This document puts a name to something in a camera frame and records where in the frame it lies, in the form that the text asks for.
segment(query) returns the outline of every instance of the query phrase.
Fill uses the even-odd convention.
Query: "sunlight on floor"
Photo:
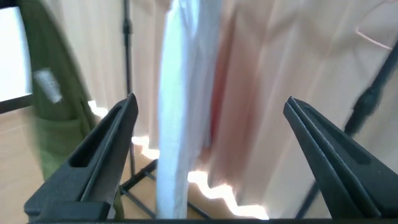
[[[97,107],[95,101],[89,101],[88,104],[92,112],[95,115],[100,116],[101,118],[105,117],[106,114],[108,113],[108,110],[106,108]],[[131,141],[135,145],[142,146],[141,153],[147,158],[149,159],[159,158],[159,150],[148,148],[149,144],[148,136],[143,136],[143,137],[134,136],[131,138]],[[222,198],[226,202],[228,208],[231,210],[233,214],[242,217],[254,217],[262,220],[269,219],[264,207],[260,205],[238,206],[231,186],[224,184],[211,189],[207,185],[207,178],[208,178],[207,173],[200,170],[191,171],[188,174],[188,181],[190,183],[197,184],[201,193],[205,197],[209,199]]]

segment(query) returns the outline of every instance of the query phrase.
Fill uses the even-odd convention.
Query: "beige curtain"
[[[225,0],[213,90],[212,145],[200,169],[211,187],[229,184],[238,205],[264,206],[271,218],[292,218],[314,178],[282,108],[304,100],[343,127],[353,103],[371,83],[392,46],[398,3],[379,0]],[[122,1],[48,1],[76,56],[91,97],[111,108],[125,97]],[[164,16],[169,1],[131,1],[132,89],[139,104],[136,136],[157,148],[157,85]],[[398,171],[395,86],[356,139]],[[322,197],[308,217],[327,217]]]

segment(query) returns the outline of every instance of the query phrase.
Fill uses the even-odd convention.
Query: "wooden floor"
[[[29,109],[0,114],[0,222],[26,223],[23,212],[25,201],[43,183],[40,169],[34,155],[31,140]],[[136,170],[146,166],[150,160],[136,148]],[[126,163],[122,180],[130,176],[129,163]],[[155,182],[145,178],[131,189],[152,211],[155,209]],[[209,214],[212,218],[237,218],[227,208],[224,200],[205,198],[196,185],[191,185],[188,199],[191,203]],[[126,196],[122,196],[126,218],[144,218],[149,216]],[[201,218],[188,209],[188,218]]]

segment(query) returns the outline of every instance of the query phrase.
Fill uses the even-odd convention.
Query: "green garment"
[[[35,133],[46,180],[95,127],[95,119],[66,41],[51,15],[39,0],[19,0],[17,5],[29,48]],[[114,208],[116,218],[123,218],[119,192]]]

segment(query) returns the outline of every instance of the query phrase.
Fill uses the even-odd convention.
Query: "white cloth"
[[[220,0],[174,0],[159,84],[157,218],[186,218],[188,173],[210,122]]]

